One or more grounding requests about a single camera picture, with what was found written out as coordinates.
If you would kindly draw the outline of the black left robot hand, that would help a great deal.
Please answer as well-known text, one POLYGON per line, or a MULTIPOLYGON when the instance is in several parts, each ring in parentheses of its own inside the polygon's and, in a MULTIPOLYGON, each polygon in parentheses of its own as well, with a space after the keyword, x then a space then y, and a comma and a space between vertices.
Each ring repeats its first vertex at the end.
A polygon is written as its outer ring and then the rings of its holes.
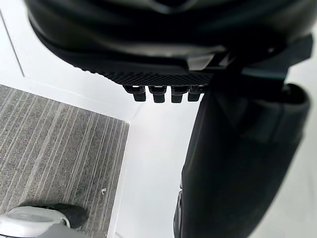
POLYGON ((57 57, 134 100, 200 102, 174 215, 177 238, 247 238, 286 176, 310 99, 287 84, 311 57, 314 0, 27 0, 57 57))

